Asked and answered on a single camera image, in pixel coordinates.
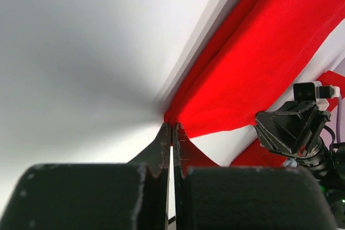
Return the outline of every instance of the white surface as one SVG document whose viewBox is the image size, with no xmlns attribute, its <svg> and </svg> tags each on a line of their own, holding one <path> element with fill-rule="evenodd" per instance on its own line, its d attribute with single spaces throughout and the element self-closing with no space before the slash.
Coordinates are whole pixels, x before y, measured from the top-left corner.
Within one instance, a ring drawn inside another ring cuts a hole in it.
<svg viewBox="0 0 345 230">
<path fill-rule="evenodd" d="M 345 20 L 326 38 L 314 54 L 312 60 L 294 80 L 289 89 L 274 103 L 270 110 L 276 110 L 287 100 L 293 99 L 292 86 L 294 83 L 314 81 L 322 73 L 328 70 L 334 70 L 345 57 L 344 39 Z M 214 162 L 221 166 L 228 166 L 255 138 L 256 132 L 254 127 L 245 126 L 232 131 L 223 131 L 196 137 L 192 141 Z"/>
<path fill-rule="evenodd" d="M 153 140 L 226 0 L 0 0 L 0 212 L 44 162 L 126 162 Z"/>
</svg>

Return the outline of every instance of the gray cable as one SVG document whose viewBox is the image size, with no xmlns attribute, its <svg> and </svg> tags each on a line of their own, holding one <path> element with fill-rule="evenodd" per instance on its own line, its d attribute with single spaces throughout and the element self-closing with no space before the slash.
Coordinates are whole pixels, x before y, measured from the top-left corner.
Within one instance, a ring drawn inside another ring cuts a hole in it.
<svg viewBox="0 0 345 230">
<path fill-rule="evenodd" d="M 343 106 L 343 99 L 341 95 L 338 97 L 338 108 L 336 111 L 336 141 L 337 143 L 341 143 L 340 140 L 340 121 L 341 121 L 341 109 Z"/>
</svg>

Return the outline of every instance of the red fabric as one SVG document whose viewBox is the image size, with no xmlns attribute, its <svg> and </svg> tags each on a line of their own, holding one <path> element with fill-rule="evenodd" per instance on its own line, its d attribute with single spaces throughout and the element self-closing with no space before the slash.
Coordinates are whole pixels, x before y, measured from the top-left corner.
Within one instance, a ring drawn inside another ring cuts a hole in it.
<svg viewBox="0 0 345 230">
<path fill-rule="evenodd" d="M 165 121 L 189 137 L 254 124 L 345 17 L 345 0 L 241 0 L 185 78 Z"/>
<path fill-rule="evenodd" d="M 339 86 L 340 93 L 345 97 L 345 77 L 328 71 L 322 74 L 318 81 L 324 86 Z M 337 106 L 337 99 L 329 99 L 329 107 L 327 110 L 332 111 Z M 260 142 L 256 139 L 244 152 L 242 152 L 232 163 L 231 166 L 281 166 L 286 160 L 285 157 L 270 153 L 267 149 L 260 146 Z"/>
</svg>

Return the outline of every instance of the red object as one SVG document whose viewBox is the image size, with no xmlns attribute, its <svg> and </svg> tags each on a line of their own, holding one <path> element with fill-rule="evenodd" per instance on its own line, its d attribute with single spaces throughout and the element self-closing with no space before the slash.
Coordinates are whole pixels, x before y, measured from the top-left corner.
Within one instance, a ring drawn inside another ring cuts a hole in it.
<svg viewBox="0 0 345 230">
<path fill-rule="evenodd" d="M 318 81 L 324 86 L 339 86 L 342 97 L 345 97 L 345 77 L 328 71 L 322 74 Z M 337 98 L 329 99 L 329 107 L 327 110 L 332 111 L 337 106 Z M 247 165 L 247 166 L 281 166 L 286 160 L 285 157 L 270 153 L 267 149 L 260 146 L 260 142 L 256 139 L 244 152 L 242 152 L 232 163 L 231 166 Z"/>
<path fill-rule="evenodd" d="M 345 17 L 345 0 L 241 0 L 183 81 L 165 121 L 189 137 L 254 124 Z"/>
</svg>

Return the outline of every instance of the cable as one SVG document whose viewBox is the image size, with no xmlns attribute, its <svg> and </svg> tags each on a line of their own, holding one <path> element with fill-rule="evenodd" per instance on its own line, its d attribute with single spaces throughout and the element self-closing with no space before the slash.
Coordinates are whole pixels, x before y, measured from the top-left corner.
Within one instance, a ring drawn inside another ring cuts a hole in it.
<svg viewBox="0 0 345 230">
<path fill-rule="evenodd" d="M 338 97 L 338 108 L 337 108 L 337 112 L 336 112 L 336 141 L 337 143 L 341 143 L 340 140 L 340 121 L 341 121 L 341 110 L 342 110 L 342 106 L 343 106 L 343 99 L 341 98 L 341 94 Z"/>
</svg>

